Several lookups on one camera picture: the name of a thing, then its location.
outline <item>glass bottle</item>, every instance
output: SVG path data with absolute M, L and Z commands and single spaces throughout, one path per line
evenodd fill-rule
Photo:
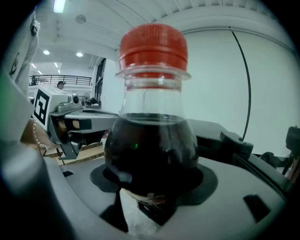
M 167 25 L 138 26 L 121 41 L 117 76 L 125 79 L 125 97 L 105 163 L 110 178 L 146 204 L 188 189 L 197 166 L 197 140 L 181 103 L 187 57 L 183 35 Z

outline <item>dark liquid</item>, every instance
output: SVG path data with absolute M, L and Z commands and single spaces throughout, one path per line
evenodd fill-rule
M 172 115 L 130 113 L 119 117 L 105 145 L 112 179 L 142 196 L 173 195 L 185 188 L 197 159 L 197 140 L 189 124 Z

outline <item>red bottle cap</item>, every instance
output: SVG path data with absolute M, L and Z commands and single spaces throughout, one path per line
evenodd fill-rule
M 164 24 L 144 24 L 121 40 L 120 71 L 127 67 L 158 65 L 187 70 L 188 48 L 182 33 Z

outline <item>robotic arm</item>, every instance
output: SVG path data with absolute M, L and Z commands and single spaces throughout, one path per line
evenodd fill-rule
M 99 142 L 105 130 L 111 129 L 117 114 L 83 108 L 76 94 L 51 86 L 39 86 L 35 94 L 33 118 L 45 129 L 49 139 L 61 145 L 60 160 L 76 159 L 82 145 Z M 58 122 L 64 120 L 67 133 L 59 135 Z M 73 127 L 79 121 L 79 129 Z

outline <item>bottle neck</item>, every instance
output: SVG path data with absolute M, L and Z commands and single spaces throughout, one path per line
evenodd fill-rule
M 184 117 L 181 79 L 125 78 L 125 97 L 120 115 L 158 113 Z

